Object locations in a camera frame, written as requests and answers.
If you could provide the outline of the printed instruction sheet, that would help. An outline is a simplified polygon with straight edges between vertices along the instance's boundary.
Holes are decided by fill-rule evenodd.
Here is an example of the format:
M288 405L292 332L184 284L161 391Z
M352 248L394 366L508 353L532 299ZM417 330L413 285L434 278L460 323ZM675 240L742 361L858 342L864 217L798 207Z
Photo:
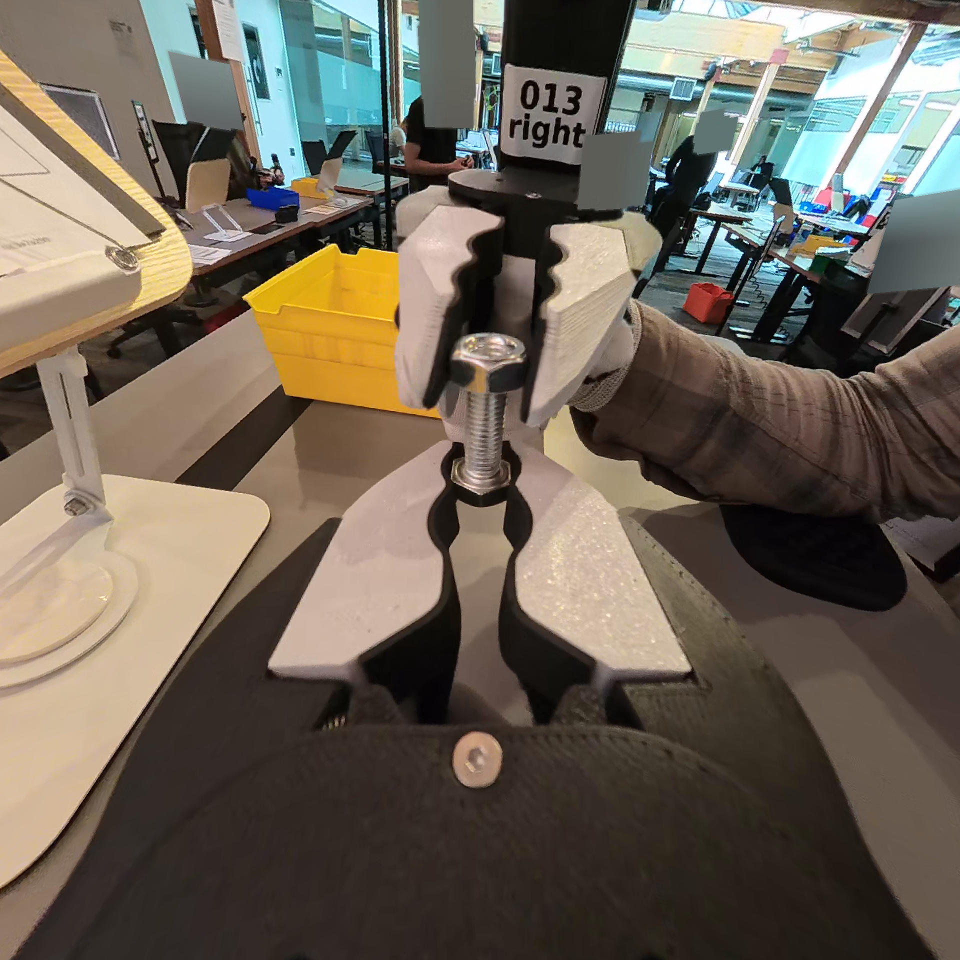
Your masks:
M138 231L5 106L1 109L1 274L44 270Z

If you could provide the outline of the silver hex bolt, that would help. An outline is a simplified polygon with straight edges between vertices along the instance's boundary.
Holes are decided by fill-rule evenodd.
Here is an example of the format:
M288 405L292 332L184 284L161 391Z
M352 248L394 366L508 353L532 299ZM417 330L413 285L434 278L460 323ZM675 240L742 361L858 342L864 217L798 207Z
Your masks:
M503 333L468 334L455 344L450 370L463 400L462 457L472 471L494 469L502 459L509 396L525 383L525 346Z

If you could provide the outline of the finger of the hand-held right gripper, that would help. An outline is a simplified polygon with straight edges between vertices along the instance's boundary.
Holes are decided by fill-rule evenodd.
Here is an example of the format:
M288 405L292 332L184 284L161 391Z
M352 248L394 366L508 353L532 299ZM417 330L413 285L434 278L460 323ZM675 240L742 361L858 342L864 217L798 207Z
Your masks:
M544 426L598 369L639 277L637 222L560 222L535 260L531 357L519 408Z
M394 369L405 406L437 406L456 342L491 316L502 260L503 217L472 206L435 206L401 242Z

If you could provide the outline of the person's right forearm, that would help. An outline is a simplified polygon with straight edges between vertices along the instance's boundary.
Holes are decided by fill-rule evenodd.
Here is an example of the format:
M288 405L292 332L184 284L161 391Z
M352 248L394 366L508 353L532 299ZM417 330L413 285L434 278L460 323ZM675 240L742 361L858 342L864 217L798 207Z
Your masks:
M571 408L595 454L682 497L872 522L959 515L959 333L874 371L736 353L639 301L639 347L598 413Z

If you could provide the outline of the wooden document stand white base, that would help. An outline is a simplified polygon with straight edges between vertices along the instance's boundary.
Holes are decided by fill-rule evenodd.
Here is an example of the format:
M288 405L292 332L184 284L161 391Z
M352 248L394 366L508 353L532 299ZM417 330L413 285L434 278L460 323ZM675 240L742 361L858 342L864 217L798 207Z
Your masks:
M270 521L252 495L102 473L79 344L192 273L173 222L133 227L1 281L2 376L36 367L62 463L2 523L2 887L57 843Z

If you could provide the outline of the black backing board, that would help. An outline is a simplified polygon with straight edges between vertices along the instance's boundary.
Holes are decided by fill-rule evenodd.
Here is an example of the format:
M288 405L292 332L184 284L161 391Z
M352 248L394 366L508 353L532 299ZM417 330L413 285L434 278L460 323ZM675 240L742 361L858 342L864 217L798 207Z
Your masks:
M153 200L143 203L149 200L143 190L142 197L129 192L126 181L130 177L119 164L36 83L23 79L26 86L22 92L2 82L2 107L151 242L168 230L169 217L155 215L161 210Z

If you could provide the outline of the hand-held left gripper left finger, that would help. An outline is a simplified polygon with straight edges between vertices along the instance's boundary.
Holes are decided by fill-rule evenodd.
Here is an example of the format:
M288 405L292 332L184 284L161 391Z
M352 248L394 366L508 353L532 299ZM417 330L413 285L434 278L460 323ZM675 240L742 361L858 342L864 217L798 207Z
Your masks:
M403 464L343 514L270 655L283 679L378 686L442 724L461 646L450 546L453 444Z

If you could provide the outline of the silver hex nut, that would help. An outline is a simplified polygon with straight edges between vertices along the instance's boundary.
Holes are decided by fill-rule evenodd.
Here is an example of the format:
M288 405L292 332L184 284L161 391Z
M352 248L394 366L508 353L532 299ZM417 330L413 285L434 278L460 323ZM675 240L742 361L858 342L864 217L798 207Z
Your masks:
M491 498L509 488L512 482L511 465L501 459L498 466L486 470L471 470L466 457L453 460L450 470L452 483L474 498Z

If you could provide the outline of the person's right hand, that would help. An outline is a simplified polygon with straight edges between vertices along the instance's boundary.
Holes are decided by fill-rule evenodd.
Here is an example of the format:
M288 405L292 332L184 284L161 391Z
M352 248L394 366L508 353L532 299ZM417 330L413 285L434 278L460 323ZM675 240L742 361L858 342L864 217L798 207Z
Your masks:
M620 318L594 312L582 318L547 318L526 422L544 426L564 406L598 413L629 372L642 334L640 303L630 297Z

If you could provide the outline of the yellow plastic bin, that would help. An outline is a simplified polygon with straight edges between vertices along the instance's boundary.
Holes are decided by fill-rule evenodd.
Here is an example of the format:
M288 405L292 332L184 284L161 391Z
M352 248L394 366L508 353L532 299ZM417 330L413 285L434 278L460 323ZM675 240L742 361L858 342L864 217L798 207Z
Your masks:
M399 397L399 260L331 244L245 295L288 397L438 419Z

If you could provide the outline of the background office desk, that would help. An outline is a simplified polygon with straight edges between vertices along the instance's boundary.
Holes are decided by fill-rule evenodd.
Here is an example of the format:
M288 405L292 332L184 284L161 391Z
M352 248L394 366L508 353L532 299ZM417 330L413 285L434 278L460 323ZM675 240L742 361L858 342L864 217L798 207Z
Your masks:
M181 219L190 224L181 229L193 264L190 281L212 281L234 267L248 266L255 256L277 252L302 234L323 238L341 234L369 221L376 212L372 198L334 192L331 198L300 198L291 222L279 222L276 211L256 207L247 199L182 213Z

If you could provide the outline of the red bin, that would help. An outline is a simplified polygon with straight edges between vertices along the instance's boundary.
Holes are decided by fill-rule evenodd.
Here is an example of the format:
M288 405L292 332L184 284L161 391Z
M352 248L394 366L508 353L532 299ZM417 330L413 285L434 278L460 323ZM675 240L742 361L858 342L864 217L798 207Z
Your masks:
M701 324L719 327L726 321L735 301L732 291L701 281L690 285L681 309Z

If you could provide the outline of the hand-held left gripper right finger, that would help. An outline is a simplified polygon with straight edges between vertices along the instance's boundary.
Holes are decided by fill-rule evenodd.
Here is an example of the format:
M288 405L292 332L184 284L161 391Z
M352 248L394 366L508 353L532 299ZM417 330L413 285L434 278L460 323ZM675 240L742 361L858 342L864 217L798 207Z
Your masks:
M534 721L588 687L605 703L615 685L692 678L663 604L617 509L593 486L525 444L503 532L511 553L498 611L503 662Z

